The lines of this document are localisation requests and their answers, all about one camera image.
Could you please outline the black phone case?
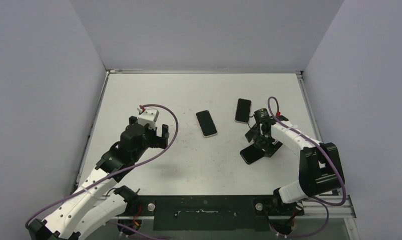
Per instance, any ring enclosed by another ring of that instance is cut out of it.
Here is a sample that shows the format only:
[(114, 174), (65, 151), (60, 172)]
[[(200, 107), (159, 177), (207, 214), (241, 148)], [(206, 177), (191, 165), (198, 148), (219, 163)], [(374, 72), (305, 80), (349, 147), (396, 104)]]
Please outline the black phone case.
[(250, 165), (258, 161), (259, 159), (265, 156), (264, 151), (258, 148), (255, 144), (247, 146), (246, 148), (242, 149), (239, 153), (247, 165)]

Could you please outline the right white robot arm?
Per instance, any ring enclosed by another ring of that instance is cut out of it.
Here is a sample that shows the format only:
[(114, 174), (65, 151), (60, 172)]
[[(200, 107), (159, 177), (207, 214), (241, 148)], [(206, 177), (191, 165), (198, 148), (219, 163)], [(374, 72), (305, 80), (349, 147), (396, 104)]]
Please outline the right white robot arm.
[(263, 210), (285, 215), (304, 199), (342, 187), (344, 176), (335, 144), (305, 135), (285, 116), (270, 116), (267, 109), (254, 112), (255, 124), (245, 134), (250, 146), (240, 151), (246, 164), (272, 157), (282, 146), (299, 158), (298, 179), (274, 190)]

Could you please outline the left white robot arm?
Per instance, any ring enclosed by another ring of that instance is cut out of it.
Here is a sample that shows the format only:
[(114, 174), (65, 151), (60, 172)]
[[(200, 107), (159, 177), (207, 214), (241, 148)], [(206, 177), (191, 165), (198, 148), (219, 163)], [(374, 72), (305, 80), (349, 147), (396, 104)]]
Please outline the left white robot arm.
[(158, 112), (150, 109), (131, 116), (129, 124), (96, 163), (86, 180), (70, 196), (56, 203), (57, 209), (44, 219), (31, 217), (26, 223), (33, 240), (83, 240), (119, 214), (132, 215), (138, 207), (138, 194), (116, 185), (149, 148), (166, 150), (169, 130), (162, 125), (157, 135)]

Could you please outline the far phone pink case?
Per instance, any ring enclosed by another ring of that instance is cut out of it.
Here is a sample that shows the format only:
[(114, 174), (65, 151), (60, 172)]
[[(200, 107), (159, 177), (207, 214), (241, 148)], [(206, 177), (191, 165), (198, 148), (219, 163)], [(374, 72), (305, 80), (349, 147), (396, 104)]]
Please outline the far phone pink case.
[(248, 99), (239, 98), (235, 112), (235, 121), (238, 123), (249, 122), (252, 101)]

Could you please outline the phone pink case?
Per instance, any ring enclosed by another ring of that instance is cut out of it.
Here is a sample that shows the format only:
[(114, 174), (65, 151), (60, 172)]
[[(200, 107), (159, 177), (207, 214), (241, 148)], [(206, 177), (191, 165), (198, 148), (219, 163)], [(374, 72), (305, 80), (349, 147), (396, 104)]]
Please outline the phone pink case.
[(249, 122), (252, 101), (248, 99), (239, 98), (235, 112), (235, 121), (238, 123)]
[(218, 134), (215, 123), (208, 110), (197, 112), (196, 119), (198, 121), (203, 137), (208, 138)]

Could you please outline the center phone pink case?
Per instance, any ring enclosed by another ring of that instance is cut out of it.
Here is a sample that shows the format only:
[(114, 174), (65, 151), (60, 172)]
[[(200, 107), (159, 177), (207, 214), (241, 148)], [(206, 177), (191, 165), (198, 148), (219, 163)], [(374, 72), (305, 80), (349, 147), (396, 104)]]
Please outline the center phone pink case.
[(203, 137), (208, 138), (218, 134), (215, 123), (208, 110), (197, 112), (196, 119), (198, 121)]

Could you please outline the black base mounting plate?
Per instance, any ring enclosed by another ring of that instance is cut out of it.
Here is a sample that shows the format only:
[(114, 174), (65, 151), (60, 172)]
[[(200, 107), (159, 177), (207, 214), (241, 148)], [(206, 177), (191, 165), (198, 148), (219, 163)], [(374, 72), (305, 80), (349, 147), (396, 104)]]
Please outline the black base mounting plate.
[(153, 220), (155, 231), (265, 232), (303, 215), (302, 202), (279, 204), (273, 195), (141, 195), (118, 217)]

